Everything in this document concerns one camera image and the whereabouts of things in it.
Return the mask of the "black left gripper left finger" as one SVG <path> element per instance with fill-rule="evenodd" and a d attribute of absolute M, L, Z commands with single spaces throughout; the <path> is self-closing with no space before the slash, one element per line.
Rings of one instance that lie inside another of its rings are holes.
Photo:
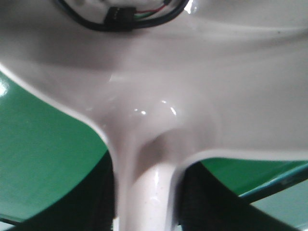
<path fill-rule="evenodd" d="M 110 231 L 115 217 L 112 160 L 106 152 L 69 193 L 36 215 L 18 221 L 1 216 L 10 231 Z"/>

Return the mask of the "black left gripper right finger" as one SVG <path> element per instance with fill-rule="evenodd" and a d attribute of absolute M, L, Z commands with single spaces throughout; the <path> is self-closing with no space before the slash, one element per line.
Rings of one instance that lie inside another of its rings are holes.
<path fill-rule="evenodd" d="M 187 168 L 178 202 L 184 231 L 295 231 L 296 228 L 251 205 L 303 181 L 303 170 L 239 197 L 198 162 Z"/>

